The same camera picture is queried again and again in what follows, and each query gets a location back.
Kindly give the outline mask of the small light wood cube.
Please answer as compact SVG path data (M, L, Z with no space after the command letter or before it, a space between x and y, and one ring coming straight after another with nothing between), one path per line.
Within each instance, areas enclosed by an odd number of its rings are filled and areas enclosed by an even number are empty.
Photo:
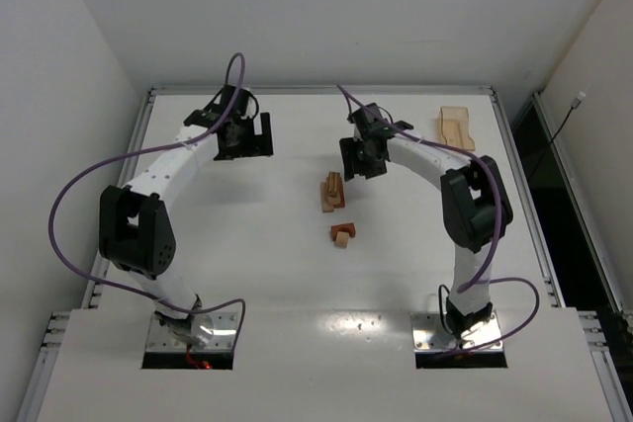
M348 245L350 234L345 231L338 231L334 238L334 244L338 248L345 249Z

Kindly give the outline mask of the red arch wood block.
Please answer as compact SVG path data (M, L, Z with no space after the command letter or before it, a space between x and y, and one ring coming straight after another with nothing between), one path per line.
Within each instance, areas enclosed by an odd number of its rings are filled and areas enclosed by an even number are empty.
M345 222L333 225L329 231L330 238L335 240L340 232L346 233L350 238L354 238L356 236L355 224L353 222Z

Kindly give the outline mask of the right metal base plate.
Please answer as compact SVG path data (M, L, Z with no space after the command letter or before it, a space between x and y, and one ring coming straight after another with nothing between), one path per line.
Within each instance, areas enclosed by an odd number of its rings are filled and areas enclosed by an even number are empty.
M495 311L488 320L476 323L459 336L452 336L444 329L437 312L413 313L410 322L413 348L417 354L431 355L455 351L503 353L500 326Z

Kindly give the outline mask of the plain light wood cube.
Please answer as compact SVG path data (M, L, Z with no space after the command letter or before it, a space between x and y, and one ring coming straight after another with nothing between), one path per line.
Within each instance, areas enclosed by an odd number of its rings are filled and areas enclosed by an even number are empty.
M336 196L331 196L328 195L327 196L327 201L332 205L332 206L337 206L341 203L341 198L340 195L337 194Z

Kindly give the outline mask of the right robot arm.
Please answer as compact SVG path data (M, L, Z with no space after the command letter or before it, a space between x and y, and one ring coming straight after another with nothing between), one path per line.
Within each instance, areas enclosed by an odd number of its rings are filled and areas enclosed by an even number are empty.
M455 246L453 283L441 316L449 333L462 336L492 315L492 260L513 220L496 162L430 145L413 134L412 125L388 123L377 104L349 111L347 120L353 135L339 141L346 181L384 175L392 163L439 191L443 225Z

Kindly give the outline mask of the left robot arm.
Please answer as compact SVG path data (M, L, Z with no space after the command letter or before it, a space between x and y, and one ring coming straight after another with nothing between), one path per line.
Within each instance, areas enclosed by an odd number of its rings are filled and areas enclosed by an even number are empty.
M174 262L169 210L207 163L271 156L270 116L251 91L225 85L184 120L173 144L124 186L102 192L99 252L151 295L160 324L181 340L194 340L210 333L211 323Z

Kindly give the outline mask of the striped light wood block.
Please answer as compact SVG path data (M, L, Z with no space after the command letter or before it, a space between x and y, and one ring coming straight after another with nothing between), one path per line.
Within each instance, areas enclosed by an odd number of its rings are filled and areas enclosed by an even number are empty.
M341 188L341 177L338 172L329 172L326 179L327 194L336 196Z

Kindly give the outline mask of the dark red wood block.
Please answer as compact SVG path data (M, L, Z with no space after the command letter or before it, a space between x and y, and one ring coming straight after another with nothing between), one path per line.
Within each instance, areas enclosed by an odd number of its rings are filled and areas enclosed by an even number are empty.
M343 209L345 207L345 195L343 190L339 190L335 203L333 204L335 209Z

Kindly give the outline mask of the metal base plate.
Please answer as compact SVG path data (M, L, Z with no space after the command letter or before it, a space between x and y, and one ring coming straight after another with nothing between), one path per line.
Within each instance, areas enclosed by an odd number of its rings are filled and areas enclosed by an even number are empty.
M155 314L150 320L145 350L150 353L228 352L235 342L237 317L233 312L211 312L173 319Z
M503 353L500 326L495 311L488 320L476 323L459 336L452 336L444 329L437 312L413 313L410 322L413 348L417 354L431 355L455 351Z

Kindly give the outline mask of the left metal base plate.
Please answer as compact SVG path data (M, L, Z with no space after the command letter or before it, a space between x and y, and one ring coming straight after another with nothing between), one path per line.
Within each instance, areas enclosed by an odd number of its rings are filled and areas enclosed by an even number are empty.
M150 353L228 352L235 342L237 317L233 312L211 312L173 319L155 314L150 320L145 350Z

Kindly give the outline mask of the transparent amber plastic bin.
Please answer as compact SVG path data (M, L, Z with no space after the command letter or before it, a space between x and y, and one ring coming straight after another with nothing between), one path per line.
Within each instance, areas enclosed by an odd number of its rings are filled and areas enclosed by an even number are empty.
M476 150L476 143L470 135L470 115L467 108L441 107L438 129L442 143L471 152Z

